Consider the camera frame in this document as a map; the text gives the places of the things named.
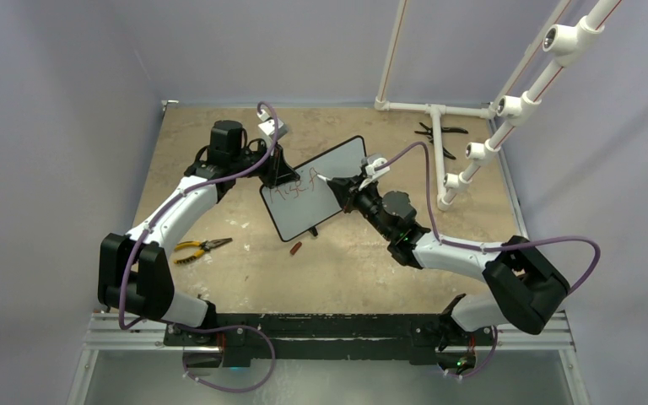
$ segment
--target robotic arm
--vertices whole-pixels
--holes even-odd
[[[322,179],[345,213],[359,211],[390,242],[388,251],[399,264],[445,269],[489,286],[486,294],[463,294],[451,302],[443,315],[454,335],[508,322],[523,332],[539,334],[570,291],[563,275],[534,247],[501,248],[528,242],[522,236],[490,243],[436,238],[431,229],[416,222],[408,194],[379,194],[377,179],[388,170],[385,163],[380,155],[373,155],[364,159],[359,175]]]
[[[125,235],[109,234],[100,245],[98,300],[101,304],[118,308],[122,277],[127,260],[136,245],[138,235],[145,238],[136,258],[138,272],[132,273],[127,283],[125,311],[152,320],[170,321],[189,327],[216,326],[215,305],[206,300],[175,291],[168,258],[185,233],[197,219],[235,185],[235,180],[223,181],[205,187],[195,187],[213,179],[223,179],[252,167],[262,159],[272,144],[273,120],[266,112],[259,113],[262,138],[247,142],[247,132],[237,121],[217,121],[210,132],[210,144],[200,149],[194,162],[187,167],[180,184],[147,219]],[[287,127],[279,122],[279,137]],[[253,170],[268,187],[275,187],[300,176],[284,161],[280,145],[274,145],[270,156]]]

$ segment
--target yellow pliers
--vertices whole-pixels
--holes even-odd
[[[186,247],[194,247],[197,250],[195,251],[195,253],[192,253],[192,255],[185,257],[183,259],[175,259],[173,260],[173,262],[175,264],[185,264],[189,262],[194,262],[198,258],[202,257],[205,253],[211,251],[212,249],[230,243],[231,241],[232,238],[205,240],[204,242],[197,242],[194,240],[189,240],[187,242],[180,242],[177,244],[177,246],[175,246],[175,251],[179,251],[180,249],[185,249]]]

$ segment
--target pliers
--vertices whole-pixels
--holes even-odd
[[[418,124],[421,127],[423,127],[425,129],[425,131],[413,131],[413,133],[417,133],[419,135],[425,135],[429,139],[429,142],[433,143],[434,142],[434,128],[426,127],[426,125],[423,124],[422,122],[419,122]],[[443,133],[443,132],[468,133],[468,131],[465,128],[461,128],[461,127],[441,127],[440,132],[441,133]],[[451,154],[451,152],[446,150],[446,148],[443,148],[443,155],[448,159],[456,160],[456,156],[453,156]]]
[[[194,240],[189,240],[187,242],[180,242],[177,244],[177,246],[175,246],[175,251],[179,251],[180,249],[185,249],[186,247],[194,247],[197,248],[197,250],[195,251],[195,253],[192,253],[188,257],[173,260],[173,263],[185,264],[189,262],[194,262],[198,258],[202,257],[205,253],[211,251],[212,249],[230,243],[231,241],[232,238],[205,240],[204,242],[198,242]]]

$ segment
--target wooden table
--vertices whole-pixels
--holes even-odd
[[[292,166],[354,135],[364,137],[367,153],[391,158],[411,142],[425,141],[413,133],[419,122],[430,126],[430,118],[423,114],[365,108],[282,108],[278,115],[292,130],[281,141]],[[135,224],[170,195],[197,150],[209,142],[213,123],[223,119],[242,122],[250,138],[258,136],[253,108],[168,109]],[[488,125],[478,118],[445,116],[443,126],[470,132],[444,135],[446,148],[458,157],[446,160],[446,171],[457,173],[467,165],[466,144],[488,138]],[[305,234],[283,243],[262,203],[260,185],[257,178],[238,180],[190,229],[185,240],[234,241],[194,263],[170,264],[180,291],[202,294],[219,312],[416,313],[442,311],[455,295],[486,289],[478,281],[446,271],[401,267],[386,250],[386,241],[358,213],[340,213],[321,224],[317,238]],[[435,195],[433,172],[431,187]],[[423,150],[415,148],[395,163],[379,190],[382,195],[390,190],[407,192],[418,210],[418,222],[430,226]],[[449,212],[434,211],[439,231],[449,236],[492,241],[508,240],[516,233],[498,162],[476,174]],[[291,256],[289,249],[299,240],[303,246]]]

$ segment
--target small whiteboard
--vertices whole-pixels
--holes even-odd
[[[279,239],[288,242],[341,211],[332,190],[316,175],[356,176],[364,157],[364,139],[356,136],[294,168],[300,180],[274,188],[262,186],[259,192]]]

